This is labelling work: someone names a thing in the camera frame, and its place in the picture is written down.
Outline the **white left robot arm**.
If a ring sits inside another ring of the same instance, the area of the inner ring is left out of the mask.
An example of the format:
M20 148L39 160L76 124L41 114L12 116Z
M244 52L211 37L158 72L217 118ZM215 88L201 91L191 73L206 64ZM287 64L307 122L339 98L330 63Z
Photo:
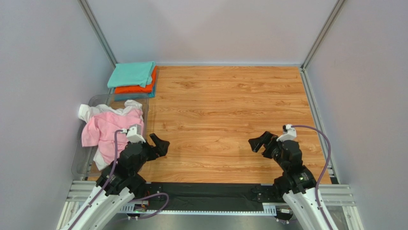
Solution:
M139 171L147 161L166 156L170 143L150 134L153 145L144 140L129 141L123 151L118 151L118 134L130 134L129 129L114 133L114 160L103 170L96 185L73 218L63 227L65 230L101 230L127 203L144 202L167 193L150 193L146 180Z

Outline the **pink t-shirt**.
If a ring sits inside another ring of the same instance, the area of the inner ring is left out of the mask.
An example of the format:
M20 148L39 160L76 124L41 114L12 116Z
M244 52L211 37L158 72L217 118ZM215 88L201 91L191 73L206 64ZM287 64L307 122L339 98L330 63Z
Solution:
M115 131L128 129L132 125L140 125L141 131L144 131L142 110L133 108L126 115L118 115L111 111L103 112L91 116L86 122L81 134L81 143L83 147L98 147L96 163L100 170L114 160Z

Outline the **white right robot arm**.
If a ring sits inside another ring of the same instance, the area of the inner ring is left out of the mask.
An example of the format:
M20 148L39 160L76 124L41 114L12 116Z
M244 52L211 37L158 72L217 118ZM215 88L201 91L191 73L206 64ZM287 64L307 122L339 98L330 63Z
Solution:
M319 190L321 179L315 179L304 165L302 151L295 140L295 126L285 125L283 134L277 136L268 131L260 137L248 140L253 152L264 147L262 156L273 159L282 169L282 176L274 179L272 195L283 199L305 230L336 230Z

